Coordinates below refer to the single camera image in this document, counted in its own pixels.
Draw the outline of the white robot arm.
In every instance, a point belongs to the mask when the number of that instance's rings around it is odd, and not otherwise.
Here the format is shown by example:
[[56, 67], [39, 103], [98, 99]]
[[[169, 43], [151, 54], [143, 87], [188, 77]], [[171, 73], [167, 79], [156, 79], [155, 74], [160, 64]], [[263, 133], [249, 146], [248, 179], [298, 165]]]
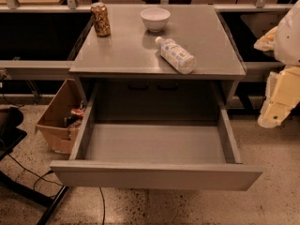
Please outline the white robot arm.
[[285, 65], [279, 73], [267, 78], [265, 101], [258, 124], [263, 128], [280, 126], [291, 110], [300, 103], [300, 1], [279, 22], [254, 43], [263, 52], [273, 51]]

